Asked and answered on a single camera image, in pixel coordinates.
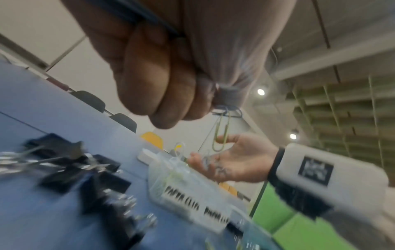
blue table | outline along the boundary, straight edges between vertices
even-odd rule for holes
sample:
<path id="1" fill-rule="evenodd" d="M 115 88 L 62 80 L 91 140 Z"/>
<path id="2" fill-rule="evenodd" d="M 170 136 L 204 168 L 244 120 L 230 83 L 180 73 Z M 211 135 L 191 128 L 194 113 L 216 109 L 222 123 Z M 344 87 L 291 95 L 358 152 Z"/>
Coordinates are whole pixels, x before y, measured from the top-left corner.
<path id="1" fill-rule="evenodd" d="M 136 156 L 143 147 L 157 151 L 153 146 L 51 83 L 0 61 L 0 151 L 18 150 L 27 139 L 46 133 L 82 140 L 89 152 L 122 163 L 122 177 L 132 182 L 127 194 L 137 198 L 134 212 L 158 217 L 158 226 L 136 249 L 205 249 L 207 237 L 232 241 L 149 200 L 148 167 Z M 77 189 L 60 196 L 40 188 L 43 174 L 0 178 L 0 250 L 113 249 L 98 215 L 81 215 Z"/>

yellow chair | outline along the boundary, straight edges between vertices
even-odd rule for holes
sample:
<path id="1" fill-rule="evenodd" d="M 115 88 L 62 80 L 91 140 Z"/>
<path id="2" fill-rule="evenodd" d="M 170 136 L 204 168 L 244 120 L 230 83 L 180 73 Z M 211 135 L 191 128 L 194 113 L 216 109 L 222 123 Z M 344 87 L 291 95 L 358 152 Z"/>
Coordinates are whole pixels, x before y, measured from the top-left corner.
<path id="1" fill-rule="evenodd" d="M 146 132 L 142 134 L 140 137 L 146 140 L 147 142 L 153 144 L 154 146 L 163 149 L 163 140 L 157 134 L 153 132 Z"/>

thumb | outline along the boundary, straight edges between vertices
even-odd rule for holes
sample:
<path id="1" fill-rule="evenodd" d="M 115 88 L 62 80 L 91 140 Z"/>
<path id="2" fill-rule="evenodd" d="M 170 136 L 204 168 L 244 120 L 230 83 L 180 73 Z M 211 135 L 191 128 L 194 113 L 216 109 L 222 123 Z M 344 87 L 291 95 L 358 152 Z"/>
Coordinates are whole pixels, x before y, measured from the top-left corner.
<path id="1" fill-rule="evenodd" d="M 228 138 L 227 138 L 227 140 L 226 140 L 226 143 L 236 143 L 236 142 L 239 140 L 239 137 L 240 137 L 239 134 L 237 134 L 237 135 L 228 135 Z M 216 141 L 217 143 L 223 143 L 223 141 L 224 141 L 224 136 L 223 136 L 223 135 L 218 136 L 218 137 L 215 139 L 215 141 Z"/>

chair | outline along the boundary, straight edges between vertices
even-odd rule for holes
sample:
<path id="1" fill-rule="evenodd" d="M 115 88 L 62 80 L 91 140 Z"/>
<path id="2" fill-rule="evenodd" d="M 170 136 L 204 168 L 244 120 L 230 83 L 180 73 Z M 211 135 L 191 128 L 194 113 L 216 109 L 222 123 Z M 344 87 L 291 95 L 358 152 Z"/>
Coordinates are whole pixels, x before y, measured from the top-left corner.
<path id="1" fill-rule="evenodd" d="M 70 94 L 78 98 L 79 100 L 83 101 L 84 103 L 88 104 L 92 108 L 96 109 L 100 113 L 104 113 L 106 104 L 97 96 L 83 90 L 72 92 Z"/>
<path id="2" fill-rule="evenodd" d="M 163 149 L 163 140 L 157 134 L 153 132 L 146 132 L 142 134 L 140 137 L 146 140 L 147 142 L 153 144 L 154 146 Z"/>
<path id="3" fill-rule="evenodd" d="M 133 121 L 130 117 L 119 113 L 110 116 L 110 118 L 118 122 L 120 125 L 124 126 L 125 128 L 129 129 L 130 131 L 136 133 L 137 123 Z"/>

hand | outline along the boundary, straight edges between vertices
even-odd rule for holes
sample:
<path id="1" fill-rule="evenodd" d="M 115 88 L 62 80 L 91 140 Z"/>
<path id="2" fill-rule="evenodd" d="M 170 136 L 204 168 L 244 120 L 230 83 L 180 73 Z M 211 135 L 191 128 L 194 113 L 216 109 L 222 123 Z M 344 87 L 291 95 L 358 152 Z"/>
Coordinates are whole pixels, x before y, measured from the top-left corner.
<path id="1" fill-rule="evenodd" d="M 223 143 L 223 136 L 219 136 L 216 141 Z M 191 153 L 188 159 L 189 166 L 217 182 L 261 182 L 267 179 L 278 147 L 267 138 L 252 133 L 229 135 L 227 143 L 234 145 L 224 152 L 210 156 L 207 170 L 203 166 L 202 156 L 198 153 Z M 218 165 L 226 171 L 218 173 Z"/>
<path id="2" fill-rule="evenodd" d="M 109 63 L 118 96 L 132 113 L 148 115 L 154 126 L 168 129 L 210 111 L 215 85 L 196 85 L 186 39 L 170 40 L 162 27 L 134 26 L 85 0 L 62 2 Z"/>

